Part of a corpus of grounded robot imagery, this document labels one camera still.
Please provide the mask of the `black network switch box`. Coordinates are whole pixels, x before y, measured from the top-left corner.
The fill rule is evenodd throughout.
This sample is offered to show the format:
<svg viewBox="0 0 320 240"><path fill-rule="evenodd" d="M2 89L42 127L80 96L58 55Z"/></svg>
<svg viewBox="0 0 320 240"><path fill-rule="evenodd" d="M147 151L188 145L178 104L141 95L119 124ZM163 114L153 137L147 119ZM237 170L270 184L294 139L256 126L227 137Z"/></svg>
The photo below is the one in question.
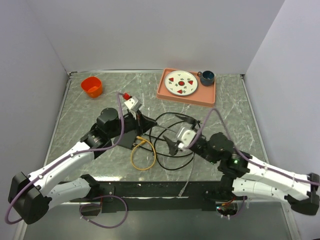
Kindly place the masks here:
<svg viewBox="0 0 320 240"><path fill-rule="evenodd" d="M131 130L124 133L121 141L119 141L117 146L131 150L133 148L137 135L138 133L136 130Z"/></svg>

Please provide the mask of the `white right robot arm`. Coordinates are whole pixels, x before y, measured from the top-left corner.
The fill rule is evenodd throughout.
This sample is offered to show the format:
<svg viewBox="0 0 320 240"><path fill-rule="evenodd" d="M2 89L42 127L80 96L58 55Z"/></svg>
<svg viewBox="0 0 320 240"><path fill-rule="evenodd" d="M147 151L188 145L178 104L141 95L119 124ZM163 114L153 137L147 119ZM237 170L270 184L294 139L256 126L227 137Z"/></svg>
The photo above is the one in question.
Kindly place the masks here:
<svg viewBox="0 0 320 240"><path fill-rule="evenodd" d="M181 127L175 140L164 137L170 155L191 150L211 164L218 164L223 174L215 195L223 199L233 197L258 198L288 203L297 213L314 216L320 208L317 191L320 176L299 174L268 164L252 154L238 150L222 132L206 139L195 127Z"/></svg>

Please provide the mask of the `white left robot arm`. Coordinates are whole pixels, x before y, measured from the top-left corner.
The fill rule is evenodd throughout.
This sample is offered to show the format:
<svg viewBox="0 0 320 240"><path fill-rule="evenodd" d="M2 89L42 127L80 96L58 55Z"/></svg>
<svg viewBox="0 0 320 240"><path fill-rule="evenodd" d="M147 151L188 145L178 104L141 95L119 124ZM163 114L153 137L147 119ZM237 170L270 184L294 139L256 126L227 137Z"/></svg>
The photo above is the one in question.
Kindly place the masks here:
<svg viewBox="0 0 320 240"><path fill-rule="evenodd" d="M12 178L9 208L30 225L62 203L81 198L94 201L99 195L99 184L89 174L69 183L62 180L76 168L116 147L126 133L143 134L156 125L156 120L140 110L123 114L114 108L103 109L90 130L70 150L41 169L29 174L19 172Z"/></svg>

